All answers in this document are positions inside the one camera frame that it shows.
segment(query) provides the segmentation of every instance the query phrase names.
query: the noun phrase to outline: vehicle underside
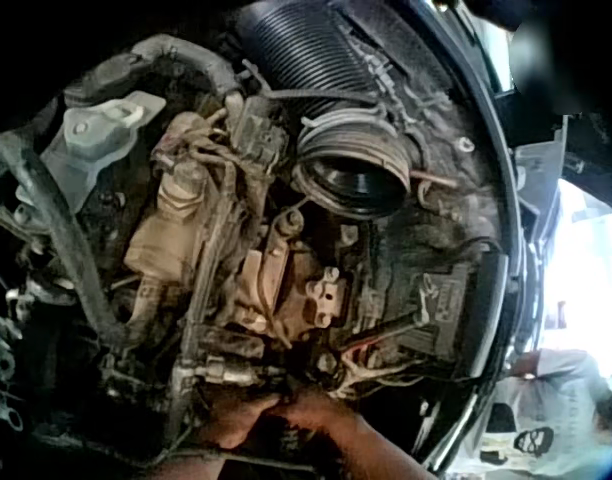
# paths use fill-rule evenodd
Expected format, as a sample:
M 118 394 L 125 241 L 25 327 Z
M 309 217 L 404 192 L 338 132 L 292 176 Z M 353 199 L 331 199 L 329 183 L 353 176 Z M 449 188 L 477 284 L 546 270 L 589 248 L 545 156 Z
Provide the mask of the vehicle underside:
M 4 471 L 39 448 L 155 465 L 215 385 L 317 384 L 424 460 L 499 370 L 507 152 L 435 44 L 379 2 L 205 23 L 0 134 Z M 275 433 L 236 459 L 311 471 L 310 436 Z

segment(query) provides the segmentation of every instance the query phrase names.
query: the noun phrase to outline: black ribbed hose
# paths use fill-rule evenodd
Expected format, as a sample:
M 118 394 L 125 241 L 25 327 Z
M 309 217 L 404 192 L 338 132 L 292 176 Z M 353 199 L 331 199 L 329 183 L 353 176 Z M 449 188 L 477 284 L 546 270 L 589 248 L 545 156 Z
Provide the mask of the black ribbed hose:
M 257 2 L 242 10 L 238 31 L 246 55 L 273 89 L 345 90 L 367 93 L 375 85 L 321 0 Z M 347 101 L 295 103 L 315 118 Z

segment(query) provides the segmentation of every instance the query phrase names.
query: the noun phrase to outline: human hand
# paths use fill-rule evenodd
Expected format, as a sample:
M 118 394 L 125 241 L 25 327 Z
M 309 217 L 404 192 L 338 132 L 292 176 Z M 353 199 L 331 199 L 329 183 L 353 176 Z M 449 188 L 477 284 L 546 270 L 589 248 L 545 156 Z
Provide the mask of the human hand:
M 291 426 L 323 433 L 329 433 L 334 425 L 356 417 L 342 402 L 333 400 L 315 387 L 300 387 L 291 403 L 277 405 L 268 413 L 285 418 Z
M 228 450 L 238 447 L 244 443 L 259 417 L 279 400 L 279 394 L 250 400 L 242 398 L 239 389 L 220 389 L 212 402 L 210 420 L 199 430 L 196 439 Z

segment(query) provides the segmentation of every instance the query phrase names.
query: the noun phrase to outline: white shirt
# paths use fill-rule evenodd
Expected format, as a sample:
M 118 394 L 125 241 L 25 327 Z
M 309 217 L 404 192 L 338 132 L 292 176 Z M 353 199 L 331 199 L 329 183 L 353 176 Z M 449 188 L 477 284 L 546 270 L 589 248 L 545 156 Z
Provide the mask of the white shirt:
M 556 476 L 596 466 L 599 476 L 612 467 L 612 445 L 594 426 L 595 403 L 607 393 L 587 353 L 544 349 L 537 378 L 498 382 L 449 472 Z

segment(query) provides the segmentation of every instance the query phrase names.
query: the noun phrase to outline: person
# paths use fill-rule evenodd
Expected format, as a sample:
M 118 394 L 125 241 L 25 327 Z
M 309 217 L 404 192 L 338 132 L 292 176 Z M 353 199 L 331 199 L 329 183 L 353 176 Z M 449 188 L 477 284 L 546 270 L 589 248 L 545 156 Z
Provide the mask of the person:
M 288 404 L 280 404 L 279 395 L 250 402 L 241 402 L 234 395 L 223 396 L 213 404 L 212 420 L 199 430 L 195 440 L 224 449 L 235 448 L 246 440 L 264 414 L 283 417 L 294 427 L 329 437 L 339 448 L 346 470 L 355 480 L 435 478 L 371 428 L 359 414 L 315 388 L 299 390 Z M 151 472 L 148 478 L 216 480 L 223 466 L 222 459 L 173 457 Z
M 448 471 L 600 478 L 611 466 L 612 393 L 597 363 L 586 352 L 543 349 L 497 383 Z

